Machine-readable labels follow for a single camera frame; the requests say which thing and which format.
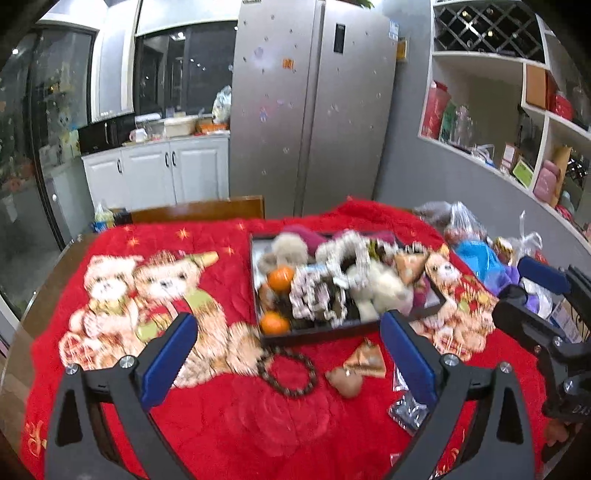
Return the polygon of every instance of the stainless steel refrigerator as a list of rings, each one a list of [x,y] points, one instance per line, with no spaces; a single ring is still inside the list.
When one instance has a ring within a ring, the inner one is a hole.
[[[339,0],[243,0],[230,195],[264,195],[268,218],[371,198],[397,40],[389,18]]]

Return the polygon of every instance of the teddy bear print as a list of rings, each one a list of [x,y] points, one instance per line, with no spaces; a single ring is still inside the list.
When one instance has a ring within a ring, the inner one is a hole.
[[[218,260],[215,252],[185,255],[162,251],[134,272],[136,337],[144,344],[160,336],[181,312],[197,319],[197,342],[174,382],[176,387],[194,387],[222,373],[255,375],[262,355],[253,326],[226,323],[222,306],[198,288],[202,272]]]
[[[419,334],[427,337],[440,353],[453,353],[468,361],[482,352],[486,337],[495,330],[492,310],[496,298],[471,275],[462,275],[449,261],[444,245],[429,255],[425,271],[445,298],[436,315],[412,322]]]
[[[85,370],[112,367],[124,355],[138,355],[142,343],[134,335],[138,309],[131,299],[133,272],[142,257],[97,255],[84,276],[88,304],[76,310],[69,329],[59,341],[64,365],[76,363]]]

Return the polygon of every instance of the blue gripper pad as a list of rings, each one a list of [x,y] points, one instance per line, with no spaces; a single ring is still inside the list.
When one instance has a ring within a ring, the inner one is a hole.
[[[437,403],[435,374],[402,330],[392,312],[382,315],[379,332],[415,400],[425,404],[429,409],[433,408]]]
[[[187,315],[144,374],[139,401],[145,411],[160,405],[197,338],[197,320]]]
[[[535,258],[523,257],[517,264],[519,275],[547,288],[556,295],[570,293],[570,283],[560,270],[538,262]]]

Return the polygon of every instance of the microwave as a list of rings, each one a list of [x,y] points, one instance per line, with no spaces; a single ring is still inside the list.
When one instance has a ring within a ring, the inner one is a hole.
[[[135,129],[134,113],[86,125],[78,129],[80,152],[89,155],[118,148],[123,142],[129,141],[129,134]]]

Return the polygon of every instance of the metal screw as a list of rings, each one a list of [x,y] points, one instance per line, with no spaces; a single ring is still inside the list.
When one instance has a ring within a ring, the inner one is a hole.
[[[121,368],[131,368],[134,366],[135,358],[131,355],[125,355],[121,360],[119,360],[119,366]]]
[[[76,364],[67,364],[66,365],[66,374],[67,375],[74,375],[80,367]]]
[[[448,367],[455,367],[457,364],[460,363],[460,359],[451,353],[447,355],[443,355],[443,363],[446,364]]]
[[[508,362],[501,362],[499,364],[499,369],[501,369],[501,372],[504,374],[510,374],[513,371],[513,367]]]

